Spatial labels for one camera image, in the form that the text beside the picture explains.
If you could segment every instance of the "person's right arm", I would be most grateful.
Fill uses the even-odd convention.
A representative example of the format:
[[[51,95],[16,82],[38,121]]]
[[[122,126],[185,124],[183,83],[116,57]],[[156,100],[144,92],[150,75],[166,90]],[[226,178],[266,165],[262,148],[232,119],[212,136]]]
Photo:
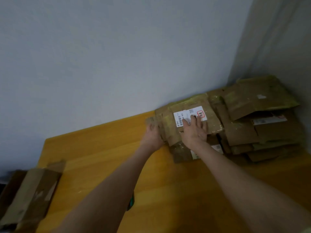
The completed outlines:
[[[253,232],[300,233],[311,227],[311,214],[277,189],[252,177],[202,141],[200,119],[184,123],[183,143],[210,169],[225,196]]]

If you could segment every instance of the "wooden table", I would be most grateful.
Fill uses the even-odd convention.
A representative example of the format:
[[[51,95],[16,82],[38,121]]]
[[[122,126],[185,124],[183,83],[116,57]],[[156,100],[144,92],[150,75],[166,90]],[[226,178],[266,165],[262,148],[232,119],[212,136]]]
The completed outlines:
[[[49,232],[97,184],[129,157],[145,131],[148,112],[49,138],[38,167],[65,159],[64,174],[37,232]],[[311,156],[244,167],[311,210]],[[147,161],[135,188],[135,204],[118,232],[248,232],[201,160],[174,164],[166,146]]]

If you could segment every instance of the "logo on label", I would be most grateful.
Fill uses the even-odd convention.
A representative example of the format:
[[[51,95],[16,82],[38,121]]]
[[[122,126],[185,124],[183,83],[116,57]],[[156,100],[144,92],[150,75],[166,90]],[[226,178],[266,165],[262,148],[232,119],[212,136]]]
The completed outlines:
[[[199,110],[199,111],[197,112],[197,115],[200,116],[201,118],[204,118],[204,117],[205,117],[205,114],[204,114],[203,110]]]

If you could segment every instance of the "barcode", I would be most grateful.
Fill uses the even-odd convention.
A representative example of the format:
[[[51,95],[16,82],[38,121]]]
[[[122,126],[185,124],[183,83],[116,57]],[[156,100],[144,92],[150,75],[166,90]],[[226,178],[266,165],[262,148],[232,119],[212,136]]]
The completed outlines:
[[[178,116],[178,119],[179,119],[179,124],[182,126],[182,125],[183,125],[183,122],[181,121],[181,117]]]

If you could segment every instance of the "white label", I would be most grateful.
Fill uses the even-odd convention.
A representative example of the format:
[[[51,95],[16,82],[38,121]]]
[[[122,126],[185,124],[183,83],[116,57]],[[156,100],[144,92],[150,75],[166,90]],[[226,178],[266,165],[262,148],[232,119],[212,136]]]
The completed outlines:
[[[174,118],[175,118],[176,126],[177,127],[183,127],[184,126],[183,122],[182,122],[183,119],[185,119],[190,124],[190,121],[191,121],[190,116],[191,115],[200,116],[201,121],[207,120],[207,117],[205,115],[205,112],[204,112],[202,106],[198,106],[198,107],[195,107],[193,109],[175,112]]]
[[[258,99],[266,99],[267,97],[266,96],[263,96],[263,95],[257,95]]]
[[[223,154],[223,151],[222,151],[222,148],[221,148],[221,145],[212,145],[212,148],[216,151],[218,151],[219,153]],[[192,156],[192,159],[200,159],[199,156],[196,155],[195,152],[193,152],[192,150],[191,151],[191,156]]]
[[[254,125],[278,123],[278,122],[284,122],[284,121],[287,121],[287,119],[284,115],[267,117],[267,118],[260,118],[260,119],[252,119],[252,122]]]

